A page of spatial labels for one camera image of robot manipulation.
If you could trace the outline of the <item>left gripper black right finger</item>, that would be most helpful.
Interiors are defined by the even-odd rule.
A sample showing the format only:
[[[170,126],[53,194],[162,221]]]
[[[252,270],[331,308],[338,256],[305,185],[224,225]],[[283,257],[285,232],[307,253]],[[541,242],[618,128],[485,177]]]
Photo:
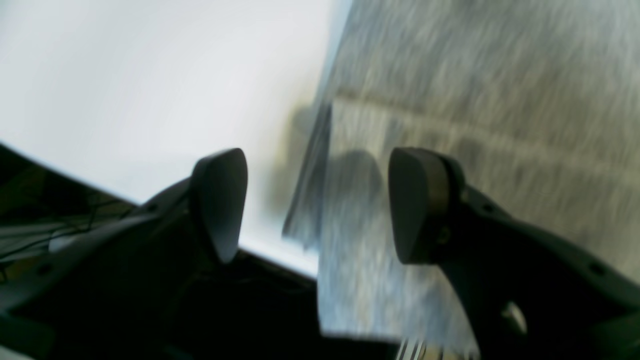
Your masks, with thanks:
[[[639,286],[510,216],[454,158],[395,147],[388,194],[398,260],[441,269],[483,360],[639,358]]]

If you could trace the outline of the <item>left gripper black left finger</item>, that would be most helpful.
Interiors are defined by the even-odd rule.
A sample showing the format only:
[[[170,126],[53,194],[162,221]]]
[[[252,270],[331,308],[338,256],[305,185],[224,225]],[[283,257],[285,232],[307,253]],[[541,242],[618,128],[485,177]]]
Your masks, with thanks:
[[[33,360],[178,360],[167,333],[202,274],[239,250],[245,153],[202,157],[190,177],[83,234],[1,287],[1,346]]]

